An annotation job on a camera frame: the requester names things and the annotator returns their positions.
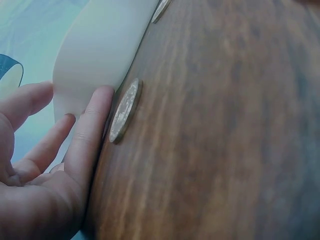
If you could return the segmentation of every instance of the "wood grain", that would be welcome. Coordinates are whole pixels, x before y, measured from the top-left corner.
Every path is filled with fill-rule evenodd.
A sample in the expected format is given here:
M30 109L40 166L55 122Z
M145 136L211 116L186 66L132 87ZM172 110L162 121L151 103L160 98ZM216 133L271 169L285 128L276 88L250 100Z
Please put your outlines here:
M173 0L126 77L86 219L96 239L320 239L320 19L292 0Z

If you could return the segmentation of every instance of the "coin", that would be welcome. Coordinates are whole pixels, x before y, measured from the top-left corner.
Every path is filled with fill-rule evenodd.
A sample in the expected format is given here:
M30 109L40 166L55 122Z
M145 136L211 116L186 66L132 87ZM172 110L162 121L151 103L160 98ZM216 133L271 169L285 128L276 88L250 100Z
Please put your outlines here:
M111 143L118 144L122 140L137 109L142 87L143 82L136 78L125 92L111 124L109 133Z
M171 0L162 0L162 2L159 4L158 8L156 9L151 22L153 24L156 24L159 19L163 16L165 11L167 10L169 4L171 3Z

